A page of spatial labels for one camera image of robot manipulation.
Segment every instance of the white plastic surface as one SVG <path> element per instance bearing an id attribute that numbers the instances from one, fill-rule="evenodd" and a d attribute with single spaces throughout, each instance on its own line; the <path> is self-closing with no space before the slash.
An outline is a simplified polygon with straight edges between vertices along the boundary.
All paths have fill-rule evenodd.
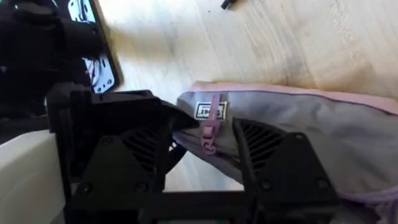
<path id="1" fill-rule="evenodd" d="M 0 146 L 0 224 L 48 224 L 64 203 L 54 134 L 27 133 Z"/>

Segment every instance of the gray fabric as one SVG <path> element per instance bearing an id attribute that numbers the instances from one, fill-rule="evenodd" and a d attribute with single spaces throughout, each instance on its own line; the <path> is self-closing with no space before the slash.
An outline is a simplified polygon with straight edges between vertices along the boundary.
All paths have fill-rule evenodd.
<path id="1" fill-rule="evenodd" d="M 215 141 L 219 154 L 203 153 L 199 128 L 175 133 L 175 139 L 237 181 L 241 174 L 233 162 L 238 156 L 233 117 L 305 133 L 339 192 L 377 192 L 398 185 L 396 115 L 320 96 L 264 91 L 186 92 L 177 106 L 193 116 L 197 102 L 209 102 L 214 94 L 228 102 L 226 121 Z"/>

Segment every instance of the gray bag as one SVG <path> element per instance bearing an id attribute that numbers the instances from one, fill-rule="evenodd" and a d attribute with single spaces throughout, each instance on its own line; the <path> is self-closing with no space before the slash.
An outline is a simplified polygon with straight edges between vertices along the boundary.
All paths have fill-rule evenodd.
<path id="1" fill-rule="evenodd" d="M 201 127 L 175 133 L 175 140 L 238 182 L 232 118 L 305 133 L 341 198 L 373 205 L 380 222 L 397 223 L 395 100 L 285 86 L 198 82 L 178 98 L 177 106 L 201 120 Z"/>

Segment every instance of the white sticker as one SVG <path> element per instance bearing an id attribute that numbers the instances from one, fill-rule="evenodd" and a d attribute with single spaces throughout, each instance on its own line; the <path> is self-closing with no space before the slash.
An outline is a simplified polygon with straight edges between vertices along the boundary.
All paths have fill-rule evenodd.
<path id="1" fill-rule="evenodd" d="M 198 102 L 195 109 L 195 119 L 208 119 L 211 102 Z M 217 119 L 226 119 L 227 102 L 218 103 Z"/>

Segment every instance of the black mount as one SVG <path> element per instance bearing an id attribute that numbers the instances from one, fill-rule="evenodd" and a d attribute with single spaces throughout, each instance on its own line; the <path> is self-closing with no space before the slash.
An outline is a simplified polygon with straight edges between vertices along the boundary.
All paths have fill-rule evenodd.
<path id="1" fill-rule="evenodd" d="M 150 91 L 96 95 L 76 85 L 56 86 L 47 109 L 67 223 L 316 223 L 338 206 L 303 134 L 234 119 L 244 191 L 170 193 L 165 176 L 186 152 L 172 133 L 198 126 L 189 115 Z"/>

